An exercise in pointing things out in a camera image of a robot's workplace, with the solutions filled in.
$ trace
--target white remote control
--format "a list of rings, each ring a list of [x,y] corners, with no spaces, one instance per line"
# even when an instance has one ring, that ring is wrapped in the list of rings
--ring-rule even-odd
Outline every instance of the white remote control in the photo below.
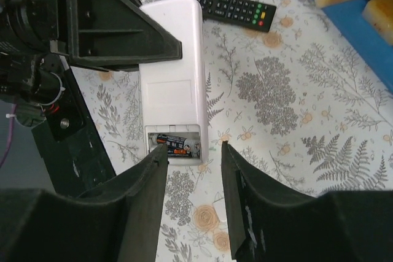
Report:
[[[145,152],[154,134],[200,141],[198,157],[169,157],[171,165],[192,166],[207,161],[208,116],[202,61],[202,9],[197,0],[162,0],[141,10],[182,42],[183,58],[140,64]]]

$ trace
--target screw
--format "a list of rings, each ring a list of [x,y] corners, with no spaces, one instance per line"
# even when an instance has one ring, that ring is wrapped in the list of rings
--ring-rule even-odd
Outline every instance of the screw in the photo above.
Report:
[[[69,127],[69,120],[67,118],[61,119],[60,128],[67,129]]]

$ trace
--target floral tablecloth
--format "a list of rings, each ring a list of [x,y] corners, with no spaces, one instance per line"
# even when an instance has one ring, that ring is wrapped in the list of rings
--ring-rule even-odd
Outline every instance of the floral tablecloth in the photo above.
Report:
[[[209,160],[169,167],[157,261],[231,261],[212,206],[225,140],[309,195],[393,187],[393,96],[313,0],[260,1],[278,7],[270,33],[203,24]],[[121,173],[144,156],[138,73],[74,73]]]

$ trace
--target black tv remote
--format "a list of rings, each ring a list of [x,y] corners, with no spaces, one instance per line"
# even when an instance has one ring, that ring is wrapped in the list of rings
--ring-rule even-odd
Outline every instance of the black tv remote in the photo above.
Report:
[[[250,0],[198,0],[203,18],[268,32],[277,7]]]

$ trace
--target aa battery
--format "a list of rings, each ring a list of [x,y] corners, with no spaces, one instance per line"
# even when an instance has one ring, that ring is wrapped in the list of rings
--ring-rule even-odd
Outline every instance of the aa battery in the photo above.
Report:
[[[200,141],[185,137],[172,136],[166,134],[153,134],[152,140],[155,144],[167,144],[168,147],[178,150],[186,150],[192,153],[200,151]]]
[[[174,150],[169,148],[168,149],[168,157],[170,158],[199,158],[200,157],[200,153],[192,153],[192,152],[188,152],[186,150]]]

